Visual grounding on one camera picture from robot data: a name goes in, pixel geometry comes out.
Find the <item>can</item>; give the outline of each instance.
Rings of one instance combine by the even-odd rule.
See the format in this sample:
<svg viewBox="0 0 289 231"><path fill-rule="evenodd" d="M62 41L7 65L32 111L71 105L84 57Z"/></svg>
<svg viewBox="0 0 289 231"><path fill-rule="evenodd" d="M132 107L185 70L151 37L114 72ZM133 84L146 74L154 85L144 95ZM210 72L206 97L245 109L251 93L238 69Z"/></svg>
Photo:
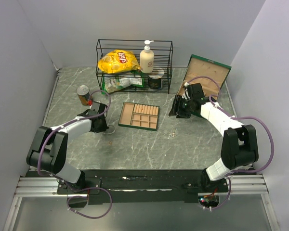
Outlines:
<svg viewBox="0 0 289 231"><path fill-rule="evenodd" d="M82 105L88 105L88 100L90 97L89 90L90 90L89 87L86 85L81 85L76 90L76 93Z"/></svg>
<svg viewBox="0 0 289 231"><path fill-rule="evenodd" d="M162 77L164 74L165 72L162 68L155 67L155 69L149 74L148 77L149 88L154 90L162 89Z"/></svg>

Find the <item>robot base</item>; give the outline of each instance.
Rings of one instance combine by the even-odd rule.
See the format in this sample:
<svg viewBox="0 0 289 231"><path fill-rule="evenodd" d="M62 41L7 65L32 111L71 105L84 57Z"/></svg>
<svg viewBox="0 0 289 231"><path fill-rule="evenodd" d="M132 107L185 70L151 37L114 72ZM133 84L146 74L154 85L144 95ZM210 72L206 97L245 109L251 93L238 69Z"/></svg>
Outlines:
<svg viewBox="0 0 289 231"><path fill-rule="evenodd" d="M84 170L86 187L109 190L114 203L184 201L198 203L198 193L228 192L225 179L216 181L214 188L201 185L202 170ZM73 192L60 183L58 194L87 194ZM109 203L108 195L90 190L89 205Z"/></svg>

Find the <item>green box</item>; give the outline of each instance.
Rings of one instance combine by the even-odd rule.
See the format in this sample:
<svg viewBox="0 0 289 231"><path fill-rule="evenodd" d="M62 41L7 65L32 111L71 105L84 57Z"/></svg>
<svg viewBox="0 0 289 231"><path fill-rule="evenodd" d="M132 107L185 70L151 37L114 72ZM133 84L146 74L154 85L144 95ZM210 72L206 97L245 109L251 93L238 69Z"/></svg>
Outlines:
<svg viewBox="0 0 289 231"><path fill-rule="evenodd" d="M231 67L228 65L192 54L177 94L182 96L184 94L184 83L197 76L211 77L222 87L230 70ZM211 94L217 95L218 93L218 88L209 79L199 78L193 80L191 83L201 83L205 96L210 96Z"/></svg>

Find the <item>white pump bottle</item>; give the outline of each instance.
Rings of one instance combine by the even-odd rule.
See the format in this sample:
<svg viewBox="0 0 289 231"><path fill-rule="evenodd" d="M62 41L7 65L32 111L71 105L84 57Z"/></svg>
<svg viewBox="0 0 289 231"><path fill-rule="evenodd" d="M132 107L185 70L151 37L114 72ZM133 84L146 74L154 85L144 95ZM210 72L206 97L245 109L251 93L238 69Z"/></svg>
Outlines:
<svg viewBox="0 0 289 231"><path fill-rule="evenodd" d="M145 48L140 52L140 70L143 73L151 73L154 66L154 52L150 50L150 43L154 41L146 40Z"/></svg>

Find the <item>black wire shelf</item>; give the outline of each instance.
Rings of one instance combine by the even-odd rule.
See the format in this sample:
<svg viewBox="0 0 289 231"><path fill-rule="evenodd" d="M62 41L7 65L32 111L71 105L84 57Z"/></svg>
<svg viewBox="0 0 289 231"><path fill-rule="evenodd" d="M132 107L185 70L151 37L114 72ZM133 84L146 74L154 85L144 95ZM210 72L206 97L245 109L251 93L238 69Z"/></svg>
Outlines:
<svg viewBox="0 0 289 231"><path fill-rule="evenodd" d="M120 73L118 74L106 74L103 73L98 68L98 61L102 59L105 55L113 50L125 50L132 51L139 62L140 52L144 49L144 40L121 40L121 39L99 39L96 44L96 77L99 83L100 89L102 89L103 81L105 77L116 76L120 78ZM155 76L161 76L162 88L159 90L154 90L149 87L147 74L143 76L143 87L129 86L127 88L121 89L120 91L129 92L166 92L169 93L171 78L172 78L172 53L173 45L172 41L155 40L151 45L151 50L154 52L154 70L157 68L162 68L164 74L154 74ZM135 77L135 73L125 72L122 77Z"/></svg>

